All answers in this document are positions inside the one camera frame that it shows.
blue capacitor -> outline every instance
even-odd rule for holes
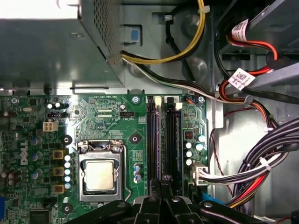
[[[32,146],[40,145],[43,142],[43,139],[41,137],[33,137],[30,139],[30,144]]]

yellow wire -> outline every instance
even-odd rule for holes
[[[197,2],[198,2],[198,5],[199,5],[199,10],[202,11],[202,9],[205,7],[203,0],[197,0]],[[159,63],[169,62],[171,60],[177,59],[177,58],[185,55],[189,51],[191,51],[193,49],[193,47],[196,45],[196,43],[199,41],[199,39],[200,39],[200,37],[203,33],[203,30],[204,30],[205,21],[206,21],[205,13],[200,12],[200,14],[199,14],[199,25],[197,27],[197,31],[196,31],[196,34],[195,34],[193,40],[191,41],[189,46],[184,51],[182,51],[181,53],[179,53],[177,55],[167,57],[167,58],[163,58],[163,59],[153,59],[153,60],[130,57],[130,56],[125,55],[125,54],[122,54],[122,56],[124,58],[126,58],[127,60],[129,60],[131,62],[134,62],[136,64],[159,64]]]
[[[246,197],[243,198],[241,201],[239,201],[239,202],[237,202],[237,203],[235,203],[235,204],[232,204],[232,205],[230,206],[230,208],[233,209],[233,208],[237,207],[239,204],[242,204],[243,202],[245,202],[248,198],[250,198],[251,196],[253,196],[255,193],[256,193],[256,191],[254,191],[254,192],[251,193],[250,195],[246,196]]]

white sticker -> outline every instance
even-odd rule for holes
[[[246,40],[246,27],[249,19],[240,22],[232,29],[232,36],[239,41],[247,41]]]
[[[229,78],[228,82],[231,83],[238,90],[242,90],[248,86],[253,80],[254,76],[245,72],[243,69],[238,68],[237,71]]]

capacitor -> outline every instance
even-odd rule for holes
[[[192,148],[192,144],[191,144],[191,142],[185,141],[185,148],[186,148],[186,149],[190,149],[190,148]]]
[[[1,177],[2,177],[2,178],[6,178],[7,175],[11,174],[12,172],[14,172],[14,169],[6,170],[6,171],[4,171],[4,172],[1,174]]]
[[[74,158],[74,154],[72,153],[72,154],[68,154],[68,155],[66,155],[65,157],[64,157],[64,160],[66,161],[66,162],[69,162],[72,158]]]
[[[134,183],[139,183],[141,181],[141,175],[137,174],[134,176]]]
[[[16,171],[10,173],[8,175],[9,179],[14,179],[16,178],[17,176],[21,175],[22,174],[22,171],[20,169],[17,169]]]
[[[140,172],[134,171],[134,176],[136,176],[136,175],[140,175]]]
[[[23,125],[11,125],[11,130],[12,131],[22,131],[22,130],[24,130],[24,126]]]
[[[67,169],[70,168],[70,167],[71,167],[71,163],[70,163],[70,162],[66,162],[66,163],[64,164],[64,167],[67,168]]]
[[[65,175],[70,175],[72,173],[72,170],[73,170],[72,168],[65,169],[64,174]]]
[[[36,152],[31,155],[30,160],[33,162],[36,162],[36,161],[40,160],[42,157],[43,157],[43,154],[41,152]]]
[[[64,184],[64,188],[65,189],[70,189],[71,188],[71,184],[70,183],[65,183]]]
[[[121,110],[125,110],[126,108],[127,108],[127,106],[126,106],[125,104],[121,104],[121,105],[120,105],[120,109],[121,109]]]
[[[192,160],[191,159],[187,159],[186,160],[186,165],[187,166],[191,166],[192,165]]]
[[[47,108],[50,110],[53,108],[53,104],[47,104]]]
[[[197,150],[197,151],[201,151],[201,150],[203,150],[204,149],[204,146],[202,145],[202,144],[200,144],[200,143],[196,143],[195,145],[194,145],[194,147],[195,147],[195,149]]]
[[[70,182],[71,181],[71,177],[70,176],[65,176],[64,177],[64,181],[65,182]]]
[[[135,172],[139,172],[140,169],[141,169],[141,165],[138,164],[138,163],[135,163],[133,167],[134,167],[134,171],[135,171]]]
[[[36,180],[38,177],[41,177],[43,174],[43,171],[41,169],[37,169],[32,172],[31,179]]]
[[[191,151],[187,151],[187,152],[186,152],[186,156],[187,156],[188,158],[192,157],[192,152],[191,152]]]
[[[22,178],[20,176],[18,176],[16,178],[12,179],[12,180],[9,180],[8,184],[10,186],[13,186],[13,185],[16,185],[16,184],[20,183],[21,181],[22,181]]]
[[[32,146],[37,146],[37,145],[40,145],[41,143],[43,142],[43,139],[42,137],[33,137],[30,139],[30,144]]]
[[[197,137],[197,140],[198,140],[199,142],[206,142],[206,137],[205,137],[204,135],[200,134],[200,135]]]

chip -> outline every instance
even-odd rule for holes
[[[36,99],[30,99],[29,100],[29,105],[31,105],[31,106],[37,105]]]
[[[44,183],[48,183],[48,182],[50,182],[50,178],[49,178],[49,177],[44,177],[44,178],[43,178],[43,182],[44,182]]]
[[[63,167],[55,167],[53,168],[54,176],[64,176],[64,168]]]
[[[29,224],[50,224],[49,210],[31,210],[29,213]]]
[[[55,148],[55,143],[49,143],[49,148]]]
[[[19,207],[20,206],[20,200],[19,199],[14,199],[13,200],[13,207]]]
[[[29,117],[23,117],[23,122],[29,122]]]
[[[63,160],[64,151],[63,150],[54,150],[52,152],[52,157],[53,157],[54,160]]]
[[[63,194],[64,193],[64,185],[63,184],[54,185],[53,193],[54,194]]]

